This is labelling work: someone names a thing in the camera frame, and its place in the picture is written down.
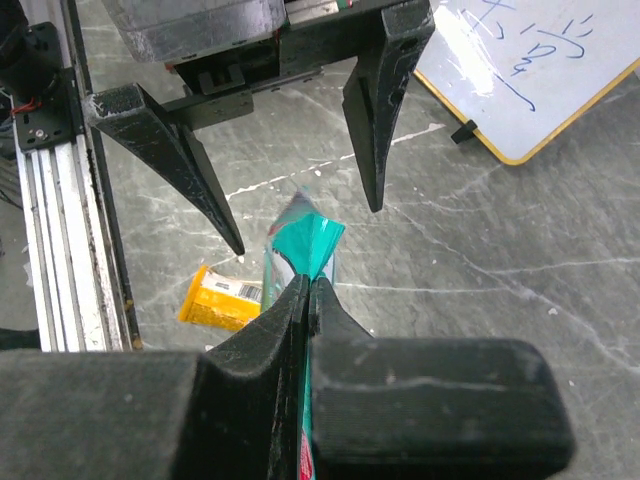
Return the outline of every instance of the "black cable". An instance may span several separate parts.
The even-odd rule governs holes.
[[[16,202],[11,200],[11,198],[9,198],[9,195],[4,193],[4,191],[2,189],[0,189],[0,200],[2,200],[3,202],[6,202],[9,205],[12,205],[12,206],[14,206],[16,208],[19,208],[22,211],[24,211],[24,209],[20,205],[18,205]]]

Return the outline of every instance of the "black clip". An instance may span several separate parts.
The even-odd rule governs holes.
[[[473,120],[469,120],[458,130],[456,130],[453,135],[451,135],[451,140],[453,140],[456,145],[459,145],[462,142],[466,142],[467,140],[470,140],[475,136],[473,134],[473,131],[477,128],[478,125],[476,125],[476,122],[474,122]]]

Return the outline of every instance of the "barcode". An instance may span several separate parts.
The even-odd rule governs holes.
[[[253,300],[254,302],[260,302],[260,296],[262,295],[262,289],[258,287],[252,287],[251,285],[243,285],[240,289],[240,296],[247,300]]]

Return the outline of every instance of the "snack package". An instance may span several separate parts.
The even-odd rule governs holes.
[[[223,277],[207,266],[196,273],[178,319],[236,332],[260,315],[262,289]]]
[[[334,281],[334,250],[344,225],[323,217],[301,190],[269,229],[265,250],[262,311],[280,296],[291,279],[302,273],[314,281],[320,276]],[[311,456],[311,375],[305,362],[304,413],[300,451],[300,480],[315,479]]]

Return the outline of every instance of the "black metal plate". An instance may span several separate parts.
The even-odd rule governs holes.
[[[58,31],[52,23],[33,25],[28,35],[36,37],[43,45],[39,50],[43,57],[62,66]],[[15,114],[18,145],[21,150],[52,147],[73,138],[76,133],[70,107],[73,84],[75,84],[73,70],[70,68],[62,70],[57,88],[45,98],[40,99],[42,105],[39,108],[32,112]],[[16,102],[14,106],[18,108],[23,105]]]

